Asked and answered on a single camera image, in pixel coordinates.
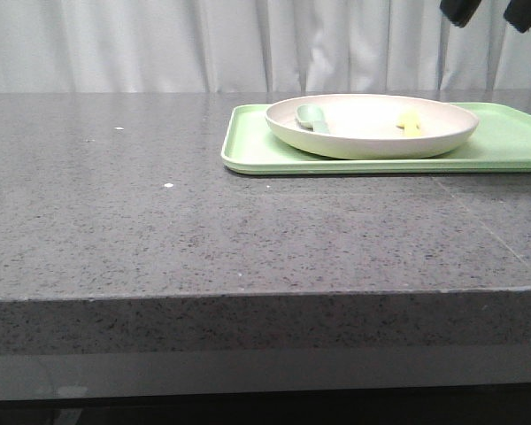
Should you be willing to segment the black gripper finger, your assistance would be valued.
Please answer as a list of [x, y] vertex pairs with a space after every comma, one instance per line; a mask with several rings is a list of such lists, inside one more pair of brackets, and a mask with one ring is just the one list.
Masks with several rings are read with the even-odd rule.
[[481, 0], [442, 0], [443, 16], [455, 27], [465, 27], [481, 4]]
[[531, 28], [531, 0], [511, 0], [504, 19], [518, 32], [526, 33]]

